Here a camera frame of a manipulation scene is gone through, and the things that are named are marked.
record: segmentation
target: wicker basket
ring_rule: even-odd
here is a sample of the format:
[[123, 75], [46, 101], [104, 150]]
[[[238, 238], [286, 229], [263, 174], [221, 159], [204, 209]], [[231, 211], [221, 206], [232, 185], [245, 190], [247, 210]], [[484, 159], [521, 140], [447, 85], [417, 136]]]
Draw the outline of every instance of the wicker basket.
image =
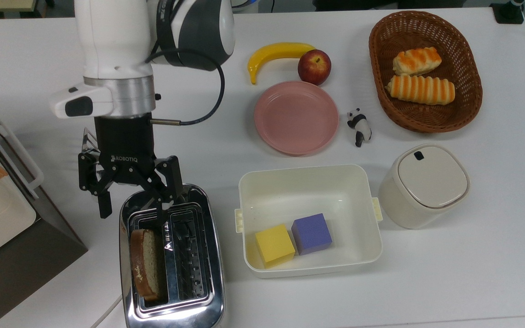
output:
[[[390, 97], [385, 90], [399, 52], [434, 46], [443, 62], [426, 77], [448, 79], [455, 85], [455, 100], [429, 106]], [[427, 12], [402, 11], [379, 21], [370, 34], [370, 58], [378, 98], [388, 117], [411, 131], [439, 133], [462, 128], [475, 118], [483, 91], [467, 40], [450, 23]]]

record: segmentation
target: yellow cube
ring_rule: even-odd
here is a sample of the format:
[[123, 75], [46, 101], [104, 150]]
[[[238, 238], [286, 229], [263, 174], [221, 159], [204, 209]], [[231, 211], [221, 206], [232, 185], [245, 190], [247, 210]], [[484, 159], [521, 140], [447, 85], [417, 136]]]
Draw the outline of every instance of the yellow cube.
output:
[[293, 259], [295, 248], [284, 224], [255, 234], [258, 252], [265, 268], [271, 268]]

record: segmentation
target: purple cube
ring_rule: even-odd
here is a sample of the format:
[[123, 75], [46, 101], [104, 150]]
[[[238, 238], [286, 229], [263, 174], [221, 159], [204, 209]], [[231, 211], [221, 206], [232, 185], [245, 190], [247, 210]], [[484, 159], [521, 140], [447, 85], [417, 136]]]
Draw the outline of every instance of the purple cube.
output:
[[331, 236], [321, 213], [295, 220], [291, 232], [299, 255], [321, 251], [331, 245]]

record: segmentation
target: red apple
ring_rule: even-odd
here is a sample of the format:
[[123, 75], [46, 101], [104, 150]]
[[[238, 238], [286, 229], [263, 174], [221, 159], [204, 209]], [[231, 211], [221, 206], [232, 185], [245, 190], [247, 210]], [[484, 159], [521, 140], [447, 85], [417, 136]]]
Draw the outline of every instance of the red apple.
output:
[[310, 50], [299, 59], [297, 71], [302, 81], [320, 85], [329, 77], [331, 60], [321, 50]]

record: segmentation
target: white canister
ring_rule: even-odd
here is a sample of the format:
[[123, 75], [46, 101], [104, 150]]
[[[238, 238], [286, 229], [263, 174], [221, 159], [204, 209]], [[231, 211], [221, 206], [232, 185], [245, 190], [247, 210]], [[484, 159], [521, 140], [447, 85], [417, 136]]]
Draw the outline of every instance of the white canister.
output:
[[394, 161], [378, 197], [399, 226], [417, 229], [461, 203], [469, 193], [469, 175], [444, 147], [428, 143]]

